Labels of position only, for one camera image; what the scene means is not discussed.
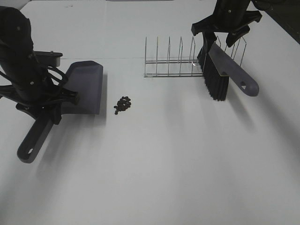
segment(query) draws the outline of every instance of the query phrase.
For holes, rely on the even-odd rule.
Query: white table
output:
[[[23,8],[35,50],[63,52],[63,71],[79,60],[102,64],[107,90],[99,116],[64,116],[29,165],[16,150],[33,119],[0,100],[1,225],[299,224],[300,46],[284,30],[263,13],[246,36],[243,67],[258,97],[231,82],[227,100],[215,102],[202,78],[143,78],[145,36],[189,40],[214,4]],[[115,116],[124,95],[132,107]]]

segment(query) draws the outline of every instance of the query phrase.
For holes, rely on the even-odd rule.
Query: wire rack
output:
[[[200,68],[199,62],[196,54],[196,42],[195,38],[192,37],[189,56],[183,56],[183,40],[180,37],[179,50],[178,55],[175,57],[171,57],[171,38],[168,38],[167,45],[167,57],[160,58],[158,57],[158,47],[159,41],[158,37],[156,39],[156,50],[155,57],[148,58],[147,55],[147,37],[145,41],[145,78],[159,78],[159,77],[202,77],[203,73]],[[222,48],[222,42],[217,36],[216,43],[219,47]],[[228,48],[225,44],[225,48],[223,49],[233,60],[235,60],[240,66],[242,65],[245,51],[247,47],[246,40],[242,37],[238,40],[237,43],[233,45],[233,47]]]

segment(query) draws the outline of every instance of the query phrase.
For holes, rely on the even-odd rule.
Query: black bristles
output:
[[[228,76],[220,76],[210,55],[202,48],[198,55],[199,64],[203,71],[205,85],[210,96],[217,101],[225,101],[229,83]]]

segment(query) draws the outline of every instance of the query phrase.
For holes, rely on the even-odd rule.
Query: gray brush handle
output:
[[[246,95],[252,97],[258,95],[257,82],[216,43],[211,46],[209,55],[220,76],[229,76]]]

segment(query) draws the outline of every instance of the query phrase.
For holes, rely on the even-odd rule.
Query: dustpan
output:
[[[66,76],[68,82],[64,85],[64,90],[77,92],[79,101],[76,101],[77,105],[62,102],[56,105],[53,110],[55,113],[41,112],[35,118],[36,121],[17,152],[19,159],[24,163],[32,163],[36,158],[54,125],[53,118],[61,118],[63,114],[99,114],[103,66],[94,61],[75,62],[69,67]]]

